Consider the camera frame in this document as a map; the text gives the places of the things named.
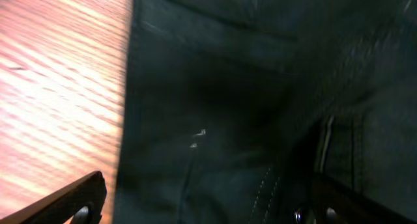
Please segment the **black shorts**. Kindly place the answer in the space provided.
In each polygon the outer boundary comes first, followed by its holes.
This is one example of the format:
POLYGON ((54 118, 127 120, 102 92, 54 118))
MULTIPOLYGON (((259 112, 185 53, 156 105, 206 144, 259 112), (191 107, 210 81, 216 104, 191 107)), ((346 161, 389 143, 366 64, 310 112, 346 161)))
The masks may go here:
POLYGON ((115 223, 416 221, 416 0, 133 0, 115 223))

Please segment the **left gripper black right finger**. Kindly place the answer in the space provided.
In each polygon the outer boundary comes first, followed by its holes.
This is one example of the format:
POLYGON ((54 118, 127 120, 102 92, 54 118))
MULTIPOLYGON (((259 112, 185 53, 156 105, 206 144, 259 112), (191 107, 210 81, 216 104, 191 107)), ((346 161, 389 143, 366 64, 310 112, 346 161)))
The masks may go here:
POLYGON ((313 177, 309 201, 293 217, 296 224, 414 224, 323 175, 313 177))

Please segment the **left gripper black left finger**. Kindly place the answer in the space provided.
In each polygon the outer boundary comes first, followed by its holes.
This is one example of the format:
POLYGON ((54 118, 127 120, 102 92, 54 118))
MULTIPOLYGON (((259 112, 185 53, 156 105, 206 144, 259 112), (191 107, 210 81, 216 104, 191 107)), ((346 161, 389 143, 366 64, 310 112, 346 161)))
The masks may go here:
POLYGON ((98 224, 107 189, 103 174, 93 171, 43 199, 7 216, 1 224, 98 224))

